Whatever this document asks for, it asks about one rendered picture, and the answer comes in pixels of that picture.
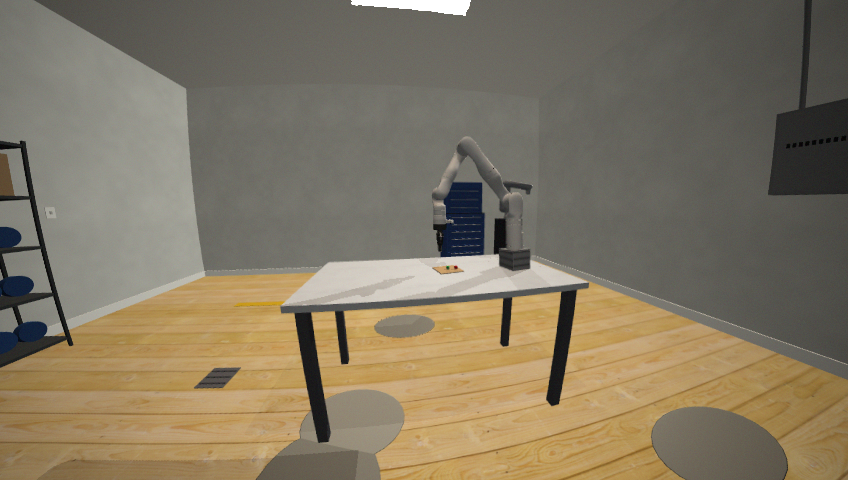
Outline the tan flat mat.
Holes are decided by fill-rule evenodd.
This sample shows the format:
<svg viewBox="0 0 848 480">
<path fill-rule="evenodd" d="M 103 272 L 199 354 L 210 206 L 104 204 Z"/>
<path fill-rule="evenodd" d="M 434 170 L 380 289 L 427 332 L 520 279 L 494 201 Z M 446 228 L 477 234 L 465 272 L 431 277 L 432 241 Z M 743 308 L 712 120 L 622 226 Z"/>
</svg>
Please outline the tan flat mat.
<svg viewBox="0 0 848 480">
<path fill-rule="evenodd" d="M 446 269 L 446 266 L 432 267 L 440 274 L 448 274 L 448 273 L 456 273 L 456 272 L 464 272 L 464 270 L 458 268 L 454 269 L 454 265 L 449 265 L 450 269 Z"/>
</svg>

